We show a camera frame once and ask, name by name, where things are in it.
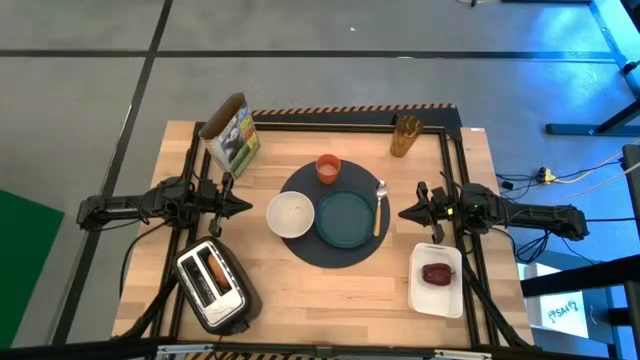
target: orange cup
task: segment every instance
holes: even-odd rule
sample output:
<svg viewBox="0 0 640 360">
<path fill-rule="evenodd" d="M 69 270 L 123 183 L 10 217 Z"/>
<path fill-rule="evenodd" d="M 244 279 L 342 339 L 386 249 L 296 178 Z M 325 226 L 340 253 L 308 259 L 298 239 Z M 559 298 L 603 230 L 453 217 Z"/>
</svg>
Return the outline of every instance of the orange cup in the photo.
<svg viewBox="0 0 640 360">
<path fill-rule="evenodd" d="M 316 173 L 323 184 L 331 184 L 338 178 L 340 159 L 331 154 L 324 154 L 316 160 Z"/>
</svg>

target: metal stand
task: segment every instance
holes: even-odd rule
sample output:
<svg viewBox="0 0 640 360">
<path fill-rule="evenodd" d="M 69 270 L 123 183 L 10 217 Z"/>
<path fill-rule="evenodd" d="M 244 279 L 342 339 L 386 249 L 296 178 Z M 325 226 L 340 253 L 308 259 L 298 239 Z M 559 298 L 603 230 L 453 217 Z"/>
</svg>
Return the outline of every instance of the metal stand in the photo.
<svg viewBox="0 0 640 360">
<path fill-rule="evenodd" d="M 640 126 L 624 126 L 640 115 L 640 99 L 613 115 L 600 125 L 547 124 L 549 135 L 589 135 L 589 136 L 640 136 Z"/>
<path fill-rule="evenodd" d="M 638 112 L 638 104 L 639 101 L 632 104 L 636 107 L 634 110 L 636 113 Z M 625 145 L 622 152 L 625 169 L 640 162 L 639 145 Z M 627 174 L 627 183 L 629 184 L 633 211 L 638 217 L 640 215 L 640 174 L 633 171 Z M 640 221 L 636 221 L 636 225 L 638 226 L 638 234 L 640 234 Z M 520 285 L 522 285 L 525 297 L 624 285 L 627 308 L 609 309 L 609 324 L 632 327 L 636 353 L 640 357 L 640 255 L 523 280 Z"/>
</svg>

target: black floor stripe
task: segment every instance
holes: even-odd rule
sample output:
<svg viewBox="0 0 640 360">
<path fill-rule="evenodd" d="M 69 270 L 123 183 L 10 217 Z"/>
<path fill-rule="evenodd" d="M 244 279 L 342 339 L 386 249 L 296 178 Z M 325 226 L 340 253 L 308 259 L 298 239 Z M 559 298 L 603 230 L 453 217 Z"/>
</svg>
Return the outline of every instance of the black floor stripe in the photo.
<svg viewBox="0 0 640 360">
<path fill-rule="evenodd" d="M 162 38 L 167 19 L 169 18 L 169 12 L 171 11 L 172 4 L 173 0 L 165 0 L 164 5 L 162 6 L 162 11 L 160 12 L 158 24 L 149 46 L 149 51 L 158 50 L 160 39 Z M 133 98 L 131 99 L 129 112 L 123 125 L 122 132 L 120 133 L 113 157 L 111 158 L 111 163 L 107 169 L 107 176 L 105 177 L 104 183 L 101 187 L 102 190 L 100 191 L 100 194 L 102 196 L 112 196 L 115 190 L 116 182 L 122 168 L 122 162 L 124 161 L 127 147 L 131 140 L 138 112 L 140 111 L 142 98 L 144 97 L 144 92 L 147 88 L 147 83 L 149 82 L 149 76 L 151 75 L 151 70 L 153 68 L 153 61 L 154 57 L 147 57 L 142 65 L 140 77 L 138 78 L 138 83 L 136 84 Z M 78 262 L 78 267 L 75 270 L 75 276 L 64 302 L 58 326 L 56 327 L 53 335 L 52 343 L 54 345 L 61 345 L 67 341 L 67 336 L 71 330 L 73 318 L 75 317 L 78 303 L 80 302 L 82 290 L 84 289 L 84 284 L 87 280 L 87 276 L 89 275 L 91 263 L 93 262 L 93 257 L 98 247 L 99 238 L 99 232 L 91 232 L 85 236 L 85 246 L 82 249 L 80 261 Z"/>
<path fill-rule="evenodd" d="M 81 49 L 8 49 L 0 50 L 0 57 L 35 57 L 35 58 L 130 58 L 146 57 L 148 50 L 81 50 Z"/>
<path fill-rule="evenodd" d="M 619 54 L 598 51 L 396 51 L 396 50 L 0 50 L 1 57 L 35 58 L 414 58 L 557 60 L 592 63 L 619 61 Z"/>
<path fill-rule="evenodd" d="M 160 50 L 159 58 L 414 58 L 612 62 L 610 52 L 588 51 L 395 51 L 395 50 Z"/>
</svg>

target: white bowl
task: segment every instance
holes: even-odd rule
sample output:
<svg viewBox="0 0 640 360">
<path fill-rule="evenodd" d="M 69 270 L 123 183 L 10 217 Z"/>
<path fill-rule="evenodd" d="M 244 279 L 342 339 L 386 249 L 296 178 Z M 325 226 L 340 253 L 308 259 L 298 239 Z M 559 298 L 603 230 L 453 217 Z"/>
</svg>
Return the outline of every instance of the white bowl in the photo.
<svg viewBox="0 0 640 360">
<path fill-rule="evenodd" d="M 315 217 L 313 204 L 297 191 L 286 191 L 274 197 L 267 207 L 267 225 L 283 238 L 292 239 L 306 233 Z"/>
</svg>

